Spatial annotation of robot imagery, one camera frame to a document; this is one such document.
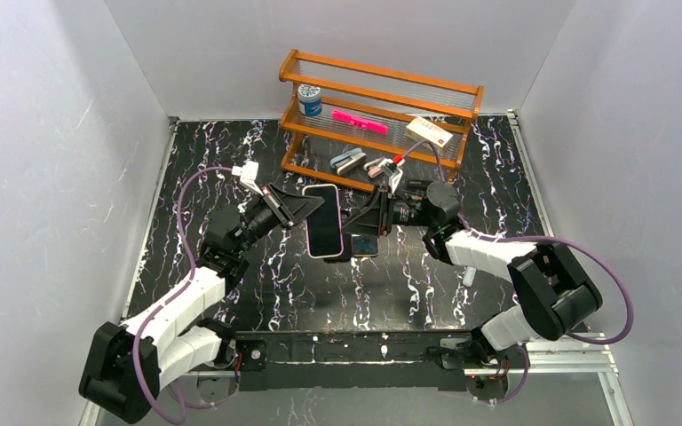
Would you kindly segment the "phone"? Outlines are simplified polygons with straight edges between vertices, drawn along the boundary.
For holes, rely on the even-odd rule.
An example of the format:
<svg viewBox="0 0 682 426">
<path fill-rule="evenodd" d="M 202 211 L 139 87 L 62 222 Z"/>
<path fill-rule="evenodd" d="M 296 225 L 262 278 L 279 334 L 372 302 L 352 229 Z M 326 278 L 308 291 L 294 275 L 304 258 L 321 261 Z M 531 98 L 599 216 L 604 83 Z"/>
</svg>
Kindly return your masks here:
<svg viewBox="0 0 682 426">
<path fill-rule="evenodd" d="M 354 257 L 376 257 L 379 254 L 376 236 L 353 234 L 351 251 Z"/>
<path fill-rule="evenodd" d="M 324 204 L 305 220 L 308 256 L 331 258 L 342 254 L 344 239 L 341 233 L 338 188 L 332 184 L 308 185 L 303 195 L 319 196 Z"/>
</svg>

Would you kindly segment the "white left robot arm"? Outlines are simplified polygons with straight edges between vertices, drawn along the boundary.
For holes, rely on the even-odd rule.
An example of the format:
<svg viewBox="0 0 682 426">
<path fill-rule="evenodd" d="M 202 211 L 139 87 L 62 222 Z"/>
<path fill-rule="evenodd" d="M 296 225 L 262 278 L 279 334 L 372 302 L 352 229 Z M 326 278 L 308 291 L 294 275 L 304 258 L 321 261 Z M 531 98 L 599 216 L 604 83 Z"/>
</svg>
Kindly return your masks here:
<svg viewBox="0 0 682 426">
<path fill-rule="evenodd" d="M 267 185 L 244 212 L 234 205 L 212 210 L 186 278 L 142 313 L 95 331 L 79 395 L 129 424 L 158 408 L 161 390 L 225 349 L 226 326 L 200 317 L 241 282 L 249 266 L 244 253 L 275 227 L 291 228 L 323 203 L 319 196 Z"/>
</svg>

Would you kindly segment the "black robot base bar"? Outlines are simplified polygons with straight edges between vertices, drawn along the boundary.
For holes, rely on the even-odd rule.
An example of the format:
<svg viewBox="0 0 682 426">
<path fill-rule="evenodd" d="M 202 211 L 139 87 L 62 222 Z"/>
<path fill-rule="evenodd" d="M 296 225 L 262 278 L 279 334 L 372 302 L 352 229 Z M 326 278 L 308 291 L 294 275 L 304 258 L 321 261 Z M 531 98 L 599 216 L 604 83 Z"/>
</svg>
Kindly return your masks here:
<svg viewBox="0 0 682 426">
<path fill-rule="evenodd" d="M 529 366 L 527 349 L 494 351 L 467 331 L 237 331 L 214 367 L 195 372 L 237 367 L 242 391 L 434 388 L 495 404 L 518 393 Z"/>
</svg>

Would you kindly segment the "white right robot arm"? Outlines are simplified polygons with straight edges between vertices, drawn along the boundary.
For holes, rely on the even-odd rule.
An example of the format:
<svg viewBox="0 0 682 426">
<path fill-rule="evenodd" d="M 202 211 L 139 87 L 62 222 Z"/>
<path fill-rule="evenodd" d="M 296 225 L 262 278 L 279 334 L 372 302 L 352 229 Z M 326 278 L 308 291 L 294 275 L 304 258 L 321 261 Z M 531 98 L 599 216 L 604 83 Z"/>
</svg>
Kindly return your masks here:
<svg viewBox="0 0 682 426">
<path fill-rule="evenodd" d="M 382 237 L 396 225 L 423 226 L 423 243 L 434 259 L 511 283 L 518 305 L 470 332 L 470 351 L 482 359 L 537 338 L 555 341 L 602 306 L 599 290 L 567 244 L 491 241 L 466 229 L 460 211 L 451 184 L 416 181 L 413 189 L 396 192 L 381 185 L 341 229 Z"/>
</svg>

